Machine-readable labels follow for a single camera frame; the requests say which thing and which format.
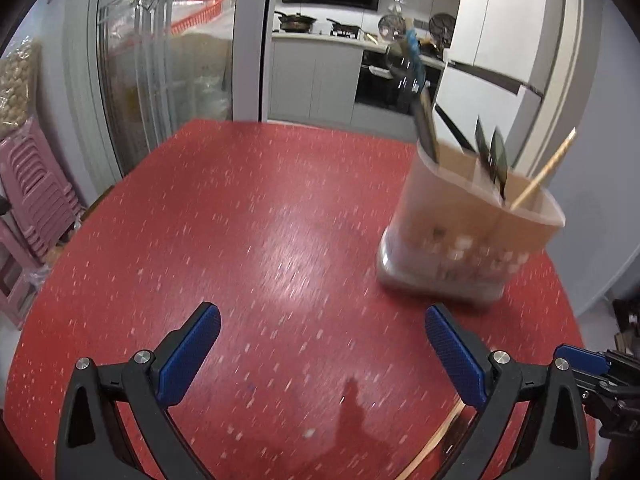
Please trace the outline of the black wok on stove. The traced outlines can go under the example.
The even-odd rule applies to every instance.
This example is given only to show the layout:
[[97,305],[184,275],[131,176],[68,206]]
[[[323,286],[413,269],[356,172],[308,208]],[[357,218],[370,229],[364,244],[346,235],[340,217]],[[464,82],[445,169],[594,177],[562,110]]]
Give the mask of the black wok on stove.
[[314,26],[314,23],[317,21],[312,16],[300,13],[287,14],[282,11],[277,11],[276,14],[280,22],[279,29],[282,30],[282,32],[309,34],[312,31],[312,26]]

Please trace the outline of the bag of round snacks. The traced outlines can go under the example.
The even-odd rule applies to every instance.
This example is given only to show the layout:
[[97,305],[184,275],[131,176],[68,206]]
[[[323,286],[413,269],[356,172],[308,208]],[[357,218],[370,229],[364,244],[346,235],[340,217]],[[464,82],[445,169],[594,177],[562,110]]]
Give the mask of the bag of round snacks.
[[1,60],[1,136],[21,128],[35,109],[40,45],[30,37]]

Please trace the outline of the white refrigerator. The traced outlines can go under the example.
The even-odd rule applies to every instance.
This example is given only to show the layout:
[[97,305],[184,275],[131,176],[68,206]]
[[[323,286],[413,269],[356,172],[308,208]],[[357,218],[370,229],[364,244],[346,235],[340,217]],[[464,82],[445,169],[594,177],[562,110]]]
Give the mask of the white refrigerator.
[[509,165],[533,174],[551,148],[578,61],[584,0],[460,0],[434,101],[439,139],[500,131]]

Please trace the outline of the glass display cabinet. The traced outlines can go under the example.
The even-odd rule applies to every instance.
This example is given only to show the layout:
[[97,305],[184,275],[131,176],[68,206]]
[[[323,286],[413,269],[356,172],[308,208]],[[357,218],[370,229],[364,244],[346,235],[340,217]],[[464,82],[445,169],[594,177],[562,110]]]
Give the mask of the glass display cabinet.
[[265,119],[272,0],[94,2],[98,110],[119,177],[193,119]]

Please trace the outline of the grey kitchen cabinets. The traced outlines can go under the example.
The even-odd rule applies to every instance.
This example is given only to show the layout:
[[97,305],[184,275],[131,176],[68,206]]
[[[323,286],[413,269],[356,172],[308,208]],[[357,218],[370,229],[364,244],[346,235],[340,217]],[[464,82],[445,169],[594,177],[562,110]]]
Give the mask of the grey kitchen cabinets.
[[275,32],[268,118],[413,142],[412,117],[384,104],[375,88],[392,82],[385,51],[369,41]]

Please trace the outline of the yellow patterned chopstick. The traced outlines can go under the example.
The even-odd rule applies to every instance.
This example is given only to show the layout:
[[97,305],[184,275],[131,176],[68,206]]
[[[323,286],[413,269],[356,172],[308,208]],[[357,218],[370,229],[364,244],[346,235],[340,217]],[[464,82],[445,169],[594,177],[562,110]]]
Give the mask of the yellow patterned chopstick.
[[570,130],[570,133],[558,147],[558,149],[553,153],[553,155],[549,158],[548,162],[538,171],[538,174],[529,182],[529,184],[524,188],[523,192],[512,202],[510,209],[515,210],[520,208],[526,200],[529,199],[529,196],[536,191],[542,185],[542,182],[546,180],[550,174],[555,170],[557,166],[562,162],[566,153],[574,143],[577,136],[577,131],[575,128]]

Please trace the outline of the built-in black oven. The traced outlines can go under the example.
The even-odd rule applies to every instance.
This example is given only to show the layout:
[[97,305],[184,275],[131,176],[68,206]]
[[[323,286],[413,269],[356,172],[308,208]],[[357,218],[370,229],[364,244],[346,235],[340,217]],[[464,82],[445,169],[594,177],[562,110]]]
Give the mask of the built-in black oven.
[[418,90],[418,84],[410,78],[412,69],[411,61],[396,48],[385,52],[364,50],[355,102],[410,115],[409,84],[413,92]]

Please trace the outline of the blue patterned chopstick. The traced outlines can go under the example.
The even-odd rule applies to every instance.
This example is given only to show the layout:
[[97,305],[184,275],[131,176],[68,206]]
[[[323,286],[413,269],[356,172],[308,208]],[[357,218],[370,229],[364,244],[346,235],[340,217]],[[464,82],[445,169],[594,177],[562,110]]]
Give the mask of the blue patterned chopstick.
[[420,59],[420,42],[416,30],[409,28],[406,32],[406,44],[410,68],[416,82],[416,93],[421,93],[426,84],[424,65]]

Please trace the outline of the pink utensil holder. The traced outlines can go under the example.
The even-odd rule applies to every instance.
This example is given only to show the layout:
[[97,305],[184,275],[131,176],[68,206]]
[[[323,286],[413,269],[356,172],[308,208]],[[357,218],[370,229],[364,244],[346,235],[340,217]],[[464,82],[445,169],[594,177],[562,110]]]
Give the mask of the pink utensil holder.
[[499,192],[478,158],[441,143],[438,160],[417,148],[378,246],[378,280],[471,304],[493,304],[524,264],[565,226],[561,206],[510,172]]

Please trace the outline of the stacked pink plastic stools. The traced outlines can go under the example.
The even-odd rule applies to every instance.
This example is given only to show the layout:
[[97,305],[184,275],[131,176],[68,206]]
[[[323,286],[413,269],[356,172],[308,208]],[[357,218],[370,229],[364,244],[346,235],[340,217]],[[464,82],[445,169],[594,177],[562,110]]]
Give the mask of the stacked pink plastic stools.
[[1,311],[16,327],[24,324],[36,286],[29,275],[74,224],[81,206],[38,122],[1,141]]

